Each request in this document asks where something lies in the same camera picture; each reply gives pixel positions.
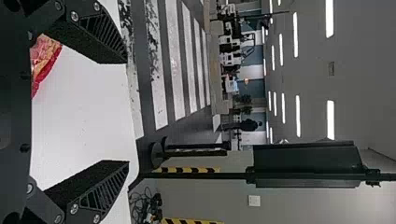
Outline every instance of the person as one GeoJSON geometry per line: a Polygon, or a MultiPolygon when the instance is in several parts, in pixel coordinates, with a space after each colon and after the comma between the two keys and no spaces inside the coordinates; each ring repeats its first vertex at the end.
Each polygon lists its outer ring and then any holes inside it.
{"type": "Polygon", "coordinates": [[[229,130],[237,130],[240,129],[244,132],[254,132],[256,129],[262,126],[262,122],[256,122],[253,119],[245,119],[242,122],[234,122],[234,123],[228,123],[228,124],[222,124],[221,129],[223,131],[229,131],[229,130]]]}

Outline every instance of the wall outlet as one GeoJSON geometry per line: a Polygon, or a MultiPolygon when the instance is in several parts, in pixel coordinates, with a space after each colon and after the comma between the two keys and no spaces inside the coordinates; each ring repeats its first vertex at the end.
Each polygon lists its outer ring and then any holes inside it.
{"type": "Polygon", "coordinates": [[[250,207],[260,207],[261,206],[261,197],[258,195],[249,195],[248,196],[248,205],[250,207]]]}

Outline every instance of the floor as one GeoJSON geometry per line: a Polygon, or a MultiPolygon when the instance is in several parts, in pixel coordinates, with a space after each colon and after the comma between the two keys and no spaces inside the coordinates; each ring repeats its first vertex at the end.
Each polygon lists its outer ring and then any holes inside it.
{"type": "Polygon", "coordinates": [[[151,169],[149,145],[164,136],[177,143],[212,143],[219,137],[213,134],[204,5],[194,0],[120,0],[119,5],[144,172],[151,169]]]}

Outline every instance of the hazard tape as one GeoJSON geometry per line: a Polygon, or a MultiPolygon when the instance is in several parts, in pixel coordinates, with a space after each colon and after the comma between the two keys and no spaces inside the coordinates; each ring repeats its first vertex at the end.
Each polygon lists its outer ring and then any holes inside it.
{"type": "Polygon", "coordinates": [[[160,167],[152,173],[178,173],[178,174],[213,174],[220,173],[219,167],[160,167]]]}
{"type": "Polygon", "coordinates": [[[224,224],[224,222],[165,217],[161,224],[224,224]]]}

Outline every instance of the white table surface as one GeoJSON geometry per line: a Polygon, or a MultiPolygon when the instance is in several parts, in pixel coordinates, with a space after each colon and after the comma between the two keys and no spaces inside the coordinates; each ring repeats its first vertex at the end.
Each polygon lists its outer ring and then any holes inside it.
{"type": "MultiPolygon", "coordinates": [[[[101,3],[119,26],[117,0],[101,3]]],[[[33,100],[31,176],[47,189],[100,160],[130,162],[104,224],[131,223],[128,185],[138,174],[125,64],[103,65],[63,48],[33,100]]]]}

